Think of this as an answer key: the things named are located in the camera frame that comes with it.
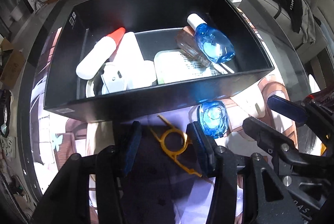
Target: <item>blue bottle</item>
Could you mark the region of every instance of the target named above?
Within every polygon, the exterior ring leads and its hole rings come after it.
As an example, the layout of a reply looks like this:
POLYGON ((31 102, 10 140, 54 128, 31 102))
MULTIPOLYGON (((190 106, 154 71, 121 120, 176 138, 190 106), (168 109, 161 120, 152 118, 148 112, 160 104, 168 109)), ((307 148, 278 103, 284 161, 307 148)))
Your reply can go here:
POLYGON ((202 103, 198 107, 198 121, 204 134, 214 139, 223 137, 228 130, 228 113, 221 101, 202 103))
POLYGON ((234 47, 221 31, 208 26, 197 14, 188 16, 187 22, 195 31, 195 40, 199 48, 211 62, 220 64, 233 58, 234 47))

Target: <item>red cap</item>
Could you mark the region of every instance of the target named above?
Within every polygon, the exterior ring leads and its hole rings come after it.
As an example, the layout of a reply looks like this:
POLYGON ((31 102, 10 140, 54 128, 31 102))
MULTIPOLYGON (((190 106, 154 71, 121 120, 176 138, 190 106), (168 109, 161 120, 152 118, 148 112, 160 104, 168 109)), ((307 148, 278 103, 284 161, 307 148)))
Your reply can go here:
POLYGON ((124 34, 125 34, 125 29, 124 28, 119 28, 116 31, 108 34, 107 36, 109 36, 112 39, 114 39, 114 41, 116 43, 116 46, 118 46, 118 44, 122 40, 124 34))

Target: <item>black box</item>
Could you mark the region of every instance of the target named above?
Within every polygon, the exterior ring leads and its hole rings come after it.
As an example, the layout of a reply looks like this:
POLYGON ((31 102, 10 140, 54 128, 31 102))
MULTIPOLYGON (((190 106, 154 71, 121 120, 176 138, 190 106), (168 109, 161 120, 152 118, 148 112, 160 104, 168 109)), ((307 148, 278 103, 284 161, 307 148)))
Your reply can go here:
POLYGON ((228 0, 88 0, 74 6, 73 12, 53 53, 44 100, 46 110, 70 118, 124 121, 228 98, 273 70, 258 37, 228 0), (227 65, 235 74, 86 98, 87 81, 76 75, 76 66, 103 36, 119 27, 133 31, 144 59, 153 61, 159 51, 178 49, 175 28, 186 26, 191 13, 231 40, 235 57, 227 65))

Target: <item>white plastic container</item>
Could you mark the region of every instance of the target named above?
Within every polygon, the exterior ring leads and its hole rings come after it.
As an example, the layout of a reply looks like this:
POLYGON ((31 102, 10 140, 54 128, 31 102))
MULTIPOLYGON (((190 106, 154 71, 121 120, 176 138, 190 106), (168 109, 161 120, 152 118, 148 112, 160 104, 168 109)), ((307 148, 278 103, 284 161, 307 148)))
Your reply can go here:
POLYGON ((104 62, 116 50, 124 34, 125 29, 119 28, 113 33, 101 38, 76 67, 76 74, 79 78, 84 80, 92 79, 104 62))

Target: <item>cardboard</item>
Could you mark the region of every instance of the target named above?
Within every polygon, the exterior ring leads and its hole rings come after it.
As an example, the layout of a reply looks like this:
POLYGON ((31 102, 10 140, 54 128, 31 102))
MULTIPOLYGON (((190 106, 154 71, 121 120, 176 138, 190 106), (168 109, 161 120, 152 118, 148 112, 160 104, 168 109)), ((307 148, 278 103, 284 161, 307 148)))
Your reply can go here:
POLYGON ((9 88, 13 88, 16 80, 21 72, 21 69, 24 66, 25 59, 23 54, 16 50, 11 42, 9 42, 6 38, 2 40, 0 43, 0 48, 3 51, 13 50, 7 63, 4 65, 4 69, 0 76, 0 81, 4 83, 9 88))

